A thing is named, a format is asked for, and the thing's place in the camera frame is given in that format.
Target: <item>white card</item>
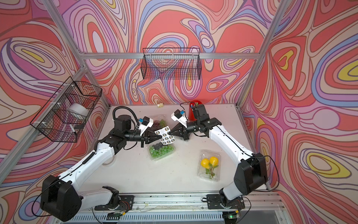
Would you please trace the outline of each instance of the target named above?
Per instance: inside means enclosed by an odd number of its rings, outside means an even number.
[[[170,132],[169,126],[155,131],[155,134],[161,135],[160,141],[163,145],[169,145],[175,142],[174,136],[169,135],[168,132]]]

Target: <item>colorful patterned wall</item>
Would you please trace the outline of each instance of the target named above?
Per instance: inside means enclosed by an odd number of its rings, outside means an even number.
[[[191,99],[203,103],[234,103],[253,59],[215,59],[212,71],[202,69],[200,80],[143,80],[137,59],[89,59],[110,104],[173,104]]]
[[[295,224],[358,223],[357,68],[358,2],[293,0],[241,103]]]
[[[41,106],[79,67],[41,0],[0,1],[0,21],[1,162]],[[78,143],[51,142],[43,135],[36,138],[0,187],[0,224],[46,222],[48,218],[31,213],[42,181],[87,154],[104,112],[100,101]],[[38,202],[34,211],[42,213]]]
[[[273,0],[61,1],[59,12],[81,51],[142,52],[192,47],[258,52],[276,11]],[[200,81],[142,80],[141,60],[88,60],[111,104],[235,103],[253,60],[207,59]]]
[[[56,3],[83,52],[142,52],[144,47],[160,46],[198,46],[203,52],[235,52],[250,46],[248,52],[258,52],[278,1],[68,0]]]

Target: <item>paper towel roll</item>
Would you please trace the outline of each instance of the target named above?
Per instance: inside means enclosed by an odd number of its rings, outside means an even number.
[[[85,119],[89,112],[84,106],[77,103],[72,104],[69,108],[67,108],[67,110],[78,119]]]

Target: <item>table surface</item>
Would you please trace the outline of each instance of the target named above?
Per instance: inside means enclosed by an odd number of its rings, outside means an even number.
[[[139,118],[166,115],[167,123],[173,128],[177,122],[171,119],[171,114],[181,110],[179,105],[165,105],[158,108],[156,105],[128,106]],[[112,111],[110,108],[100,138],[105,137],[113,128]],[[217,118],[226,130],[247,149],[250,144],[246,137],[233,104],[205,105],[210,118]],[[125,109],[119,109],[116,115],[128,114]],[[134,142],[128,142],[130,148]],[[144,148],[137,144],[131,150],[121,150],[115,155],[115,162],[109,166],[100,166],[82,185],[80,191],[100,189],[102,186],[111,186],[120,193],[149,193],[149,192],[196,192],[218,191],[233,181],[236,171],[234,162],[221,147],[206,137],[191,135],[189,141],[176,139],[176,151],[158,161],[149,157],[146,145]],[[205,180],[197,176],[197,169],[201,150],[210,150],[219,153],[220,180],[218,182]]]

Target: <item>wire basket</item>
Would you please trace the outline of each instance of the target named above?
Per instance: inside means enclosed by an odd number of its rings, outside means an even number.
[[[143,79],[200,80],[199,48],[143,48]]]
[[[77,142],[88,118],[102,95],[102,89],[88,82],[73,81],[65,84],[66,90],[41,121],[34,119],[30,124],[53,142]],[[88,110],[88,114],[69,110],[73,104],[79,104]]]

